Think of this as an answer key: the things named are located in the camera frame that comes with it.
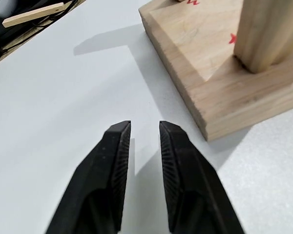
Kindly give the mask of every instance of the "wooden base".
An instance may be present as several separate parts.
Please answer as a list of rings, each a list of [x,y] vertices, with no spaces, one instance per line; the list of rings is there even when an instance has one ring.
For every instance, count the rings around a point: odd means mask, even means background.
[[[146,33],[206,140],[293,108],[293,55],[260,74],[233,55],[242,0],[153,0]]]

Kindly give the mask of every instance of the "white table surface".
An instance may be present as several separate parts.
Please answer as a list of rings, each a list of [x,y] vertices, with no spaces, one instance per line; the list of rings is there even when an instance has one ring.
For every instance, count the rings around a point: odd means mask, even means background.
[[[148,0],[87,0],[0,62],[0,234],[42,234],[104,131],[132,121],[121,234],[168,234],[159,120],[217,169],[247,234],[293,234],[293,110],[207,143],[147,38]]]

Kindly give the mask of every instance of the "wooden stick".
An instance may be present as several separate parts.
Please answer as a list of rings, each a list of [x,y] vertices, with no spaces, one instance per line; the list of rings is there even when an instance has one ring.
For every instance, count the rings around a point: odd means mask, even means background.
[[[12,16],[9,18],[6,18],[2,24],[5,28],[11,27],[20,23],[24,23],[30,20],[35,20],[41,17],[45,17],[48,15],[55,14],[57,12],[61,12],[65,10],[65,5],[63,2],[53,4],[50,6],[42,7],[33,11],[25,12],[16,16]]]
[[[293,52],[293,0],[244,0],[234,54],[253,73]]]

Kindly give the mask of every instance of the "wooden block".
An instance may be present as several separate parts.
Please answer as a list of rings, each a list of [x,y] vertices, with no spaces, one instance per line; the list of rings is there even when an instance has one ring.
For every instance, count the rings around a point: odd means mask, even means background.
[[[293,55],[252,74],[233,55],[242,0],[153,0],[139,9],[203,136],[213,140],[293,108]]]
[[[234,53],[254,73],[293,53],[293,0],[244,0]]]
[[[53,4],[50,6],[42,7],[33,11],[25,12],[16,16],[6,18],[2,24],[5,28],[11,27],[20,23],[24,23],[30,20],[35,20],[41,17],[49,16],[65,9],[63,2]]]

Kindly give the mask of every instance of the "red marking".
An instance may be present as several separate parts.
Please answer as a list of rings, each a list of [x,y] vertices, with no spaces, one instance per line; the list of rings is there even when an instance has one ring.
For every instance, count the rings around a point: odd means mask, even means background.
[[[193,5],[198,5],[198,4],[200,4],[199,2],[197,2],[197,0],[194,0],[194,1],[192,1],[192,0],[188,0],[187,4],[190,4],[190,3],[193,3]]]
[[[233,43],[235,43],[235,42],[236,42],[236,35],[230,33],[230,36],[231,36],[231,40],[229,41],[229,44],[233,44]]]

